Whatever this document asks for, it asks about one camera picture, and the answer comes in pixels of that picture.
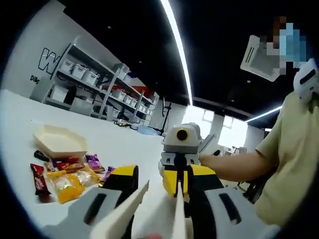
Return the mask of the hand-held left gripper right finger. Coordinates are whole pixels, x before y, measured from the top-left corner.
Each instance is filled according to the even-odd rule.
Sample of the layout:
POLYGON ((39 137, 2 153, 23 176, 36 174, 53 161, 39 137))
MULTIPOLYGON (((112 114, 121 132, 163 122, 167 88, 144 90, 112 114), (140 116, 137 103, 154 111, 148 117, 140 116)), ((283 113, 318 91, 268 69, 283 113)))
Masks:
POLYGON ((187 191, 195 239, 266 239, 266 225, 253 205, 236 189, 223 187, 215 172, 189 165, 187 191))

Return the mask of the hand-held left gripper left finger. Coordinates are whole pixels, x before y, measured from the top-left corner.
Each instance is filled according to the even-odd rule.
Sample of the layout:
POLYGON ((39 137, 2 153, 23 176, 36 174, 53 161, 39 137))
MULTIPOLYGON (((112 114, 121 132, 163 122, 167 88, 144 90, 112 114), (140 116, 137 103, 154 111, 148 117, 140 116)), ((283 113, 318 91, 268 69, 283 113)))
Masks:
POLYGON ((44 226, 43 234, 47 239, 87 239, 92 227, 132 195, 138 184, 137 165, 114 169, 102 187, 91 188, 68 208, 65 219, 44 226))

